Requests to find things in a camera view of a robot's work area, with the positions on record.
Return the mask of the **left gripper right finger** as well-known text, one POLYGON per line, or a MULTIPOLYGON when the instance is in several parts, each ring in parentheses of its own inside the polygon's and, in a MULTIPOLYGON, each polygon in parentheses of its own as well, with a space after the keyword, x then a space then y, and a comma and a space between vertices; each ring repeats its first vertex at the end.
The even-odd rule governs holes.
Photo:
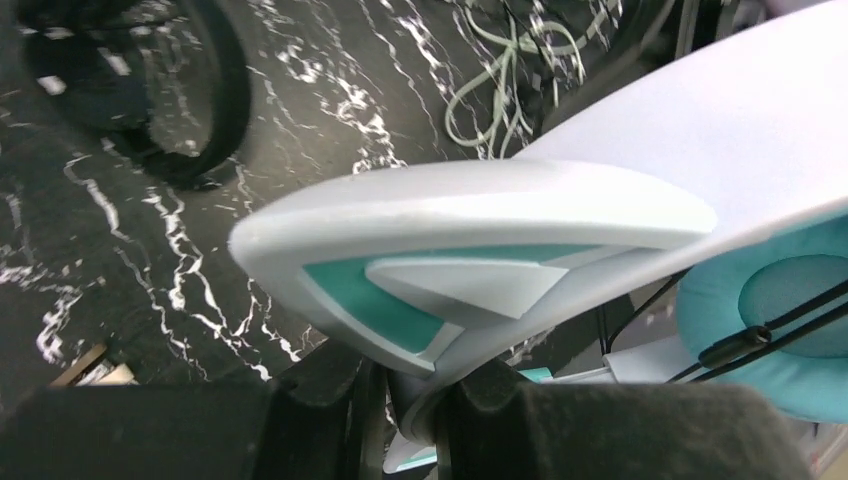
POLYGON ((777 411, 705 383, 538 384, 490 361, 434 416, 441 479, 808 479, 777 411))

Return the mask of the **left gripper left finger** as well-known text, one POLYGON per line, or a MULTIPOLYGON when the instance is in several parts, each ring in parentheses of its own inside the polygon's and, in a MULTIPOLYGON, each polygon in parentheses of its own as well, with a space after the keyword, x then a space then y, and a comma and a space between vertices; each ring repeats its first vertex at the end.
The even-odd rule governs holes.
POLYGON ((327 341, 265 383, 49 387, 1 426, 5 479, 378 479, 385 370, 327 341))

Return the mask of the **teal cat-ear headphones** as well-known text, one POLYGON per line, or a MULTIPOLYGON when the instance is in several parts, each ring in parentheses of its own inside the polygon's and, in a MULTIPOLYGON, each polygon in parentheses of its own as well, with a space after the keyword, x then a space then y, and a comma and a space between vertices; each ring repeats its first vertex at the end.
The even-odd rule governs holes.
POLYGON ((621 87, 505 160, 349 175, 240 220, 229 251, 285 308, 390 372, 383 468, 436 461, 436 399, 507 348, 649 284, 675 334, 570 383, 719 377, 847 420, 847 5, 763 23, 621 87))

